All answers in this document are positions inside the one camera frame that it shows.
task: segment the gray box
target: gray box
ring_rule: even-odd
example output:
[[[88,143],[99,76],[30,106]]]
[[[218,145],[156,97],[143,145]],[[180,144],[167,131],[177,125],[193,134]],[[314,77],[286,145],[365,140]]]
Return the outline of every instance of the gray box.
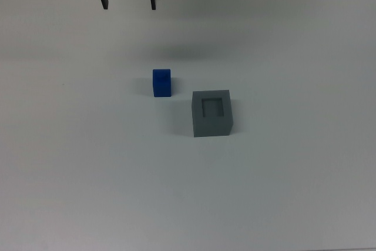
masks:
[[[229,135],[233,127],[230,91],[194,91],[194,137]]]

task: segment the blue block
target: blue block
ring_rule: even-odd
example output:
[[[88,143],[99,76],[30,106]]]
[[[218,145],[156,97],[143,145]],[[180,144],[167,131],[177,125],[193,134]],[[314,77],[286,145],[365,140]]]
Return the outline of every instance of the blue block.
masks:
[[[153,70],[154,97],[171,97],[171,70]]]

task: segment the square hole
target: square hole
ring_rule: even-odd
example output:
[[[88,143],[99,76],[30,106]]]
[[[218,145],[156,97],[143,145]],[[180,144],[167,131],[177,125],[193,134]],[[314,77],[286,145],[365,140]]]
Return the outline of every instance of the square hole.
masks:
[[[204,117],[223,117],[222,98],[202,99],[202,113]]]

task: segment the white tabletop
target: white tabletop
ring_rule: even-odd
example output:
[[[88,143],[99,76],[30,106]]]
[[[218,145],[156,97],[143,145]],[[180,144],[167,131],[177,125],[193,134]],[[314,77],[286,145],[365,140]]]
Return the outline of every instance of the white tabletop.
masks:
[[[0,8],[0,250],[376,247],[376,0]]]

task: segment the blue cube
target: blue cube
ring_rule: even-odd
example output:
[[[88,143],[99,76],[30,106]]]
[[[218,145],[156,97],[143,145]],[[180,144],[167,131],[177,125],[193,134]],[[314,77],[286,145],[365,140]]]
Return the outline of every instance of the blue cube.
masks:
[[[171,70],[153,70],[154,97],[171,97]]]

